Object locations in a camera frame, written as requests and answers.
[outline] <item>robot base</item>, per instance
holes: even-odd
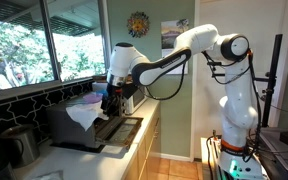
[[[247,163],[240,156],[220,151],[220,140],[212,143],[213,159],[218,179],[261,179],[269,180],[265,169],[254,156]]]

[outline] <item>tiled floor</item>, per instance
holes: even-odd
[[[202,162],[161,159],[158,180],[203,180]]]

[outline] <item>paper towel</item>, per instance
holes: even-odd
[[[77,104],[67,107],[66,112],[73,121],[80,123],[85,131],[87,131],[97,117],[108,120],[108,117],[103,114],[101,104],[102,101],[94,104]]]

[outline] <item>kitchen counter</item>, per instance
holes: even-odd
[[[53,147],[50,146],[52,141],[48,140],[40,145],[41,155],[36,161],[25,167],[14,169],[17,179],[29,180],[56,171],[61,171],[65,180],[124,179],[158,104],[159,101],[148,99],[132,115],[132,117],[144,119],[129,150],[105,146],[101,153],[89,153]]]

